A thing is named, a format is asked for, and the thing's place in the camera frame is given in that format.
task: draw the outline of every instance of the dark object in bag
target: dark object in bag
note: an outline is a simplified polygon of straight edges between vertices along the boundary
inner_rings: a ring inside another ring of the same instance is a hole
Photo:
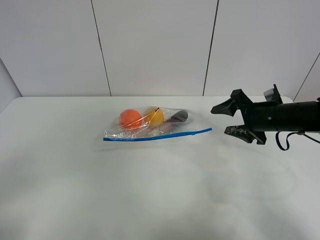
[[[166,120],[159,128],[159,132],[171,133],[175,128],[180,126],[177,123],[184,123],[188,119],[188,112],[185,110],[180,110],[175,113],[172,117]]]

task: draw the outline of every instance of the white table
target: white table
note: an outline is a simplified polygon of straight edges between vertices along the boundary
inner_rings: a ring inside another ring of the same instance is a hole
[[[14,100],[0,114],[0,239],[320,239],[320,145],[295,135],[283,152],[272,132],[266,145],[227,136],[240,113],[210,114],[227,99]],[[102,141],[121,110],[142,106],[194,110],[213,131]]]

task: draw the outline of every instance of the ziplock bag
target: ziplock bag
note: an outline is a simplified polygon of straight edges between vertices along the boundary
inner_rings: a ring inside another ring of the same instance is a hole
[[[195,113],[185,109],[146,106],[126,109],[104,131],[104,141],[151,141],[211,131]]]

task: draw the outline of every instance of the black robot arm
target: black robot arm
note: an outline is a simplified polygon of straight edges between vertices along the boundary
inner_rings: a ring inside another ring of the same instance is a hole
[[[256,139],[259,145],[267,141],[265,132],[296,132],[301,135],[305,132],[320,133],[320,102],[283,103],[277,86],[273,86],[264,93],[264,102],[252,102],[241,89],[237,89],[233,90],[229,100],[214,106],[212,114],[233,117],[237,110],[241,111],[244,125],[228,126],[224,133],[247,143]]]

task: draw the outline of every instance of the black cable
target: black cable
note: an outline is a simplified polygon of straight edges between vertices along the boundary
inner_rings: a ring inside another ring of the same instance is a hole
[[[283,148],[281,146],[281,143],[280,143],[280,140],[279,140],[279,134],[280,134],[280,131],[278,131],[276,134],[275,134],[275,141],[276,141],[276,144],[278,145],[278,147],[282,150],[282,151],[287,151],[289,150],[290,148],[290,144],[289,144],[289,141],[288,141],[288,138],[291,136],[291,135],[294,135],[294,134],[298,134],[298,135],[303,135],[305,136],[306,138],[312,140],[312,141],[315,141],[316,143],[320,144],[320,141],[308,136],[305,134],[304,131],[298,131],[298,132],[291,132],[289,133],[287,136],[286,136],[286,139],[285,139],[285,142],[286,142],[286,148]]]
[[[303,134],[303,136],[305,136],[306,138],[308,138],[308,139],[310,139],[312,141],[315,141],[316,143],[320,144],[320,141],[318,141],[318,140],[316,140],[316,139],[314,139],[314,138],[312,138],[312,137],[310,137],[310,136],[308,136],[306,134]]]

